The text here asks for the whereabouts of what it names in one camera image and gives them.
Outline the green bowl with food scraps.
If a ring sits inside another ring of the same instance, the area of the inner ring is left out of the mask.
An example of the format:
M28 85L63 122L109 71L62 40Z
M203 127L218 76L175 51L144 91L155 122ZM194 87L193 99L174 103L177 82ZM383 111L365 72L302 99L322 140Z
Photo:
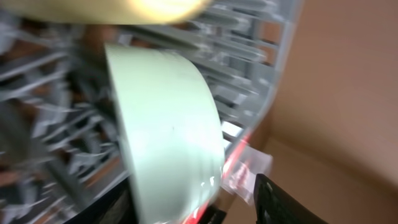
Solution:
M140 223L180 223L220 188L224 146L208 85L185 57L105 46L121 153Z

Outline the yellow plastic cup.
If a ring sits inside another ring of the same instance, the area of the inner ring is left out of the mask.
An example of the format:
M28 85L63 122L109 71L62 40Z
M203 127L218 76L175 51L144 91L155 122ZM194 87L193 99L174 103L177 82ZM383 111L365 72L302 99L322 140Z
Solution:
M210 0L1 0L1 9L40 21L146 25L183 22L210 4Z

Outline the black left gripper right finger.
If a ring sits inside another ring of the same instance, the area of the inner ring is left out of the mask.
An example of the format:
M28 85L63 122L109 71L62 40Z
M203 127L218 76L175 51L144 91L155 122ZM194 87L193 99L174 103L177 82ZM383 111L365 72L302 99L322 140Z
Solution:
M264 174L254 186L257 224L326 224Z

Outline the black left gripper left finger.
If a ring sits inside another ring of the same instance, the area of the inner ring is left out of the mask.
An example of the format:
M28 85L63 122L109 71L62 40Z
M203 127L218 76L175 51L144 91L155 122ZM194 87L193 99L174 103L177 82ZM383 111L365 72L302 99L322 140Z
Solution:
M120 182L65 224L138 224L127 179Z

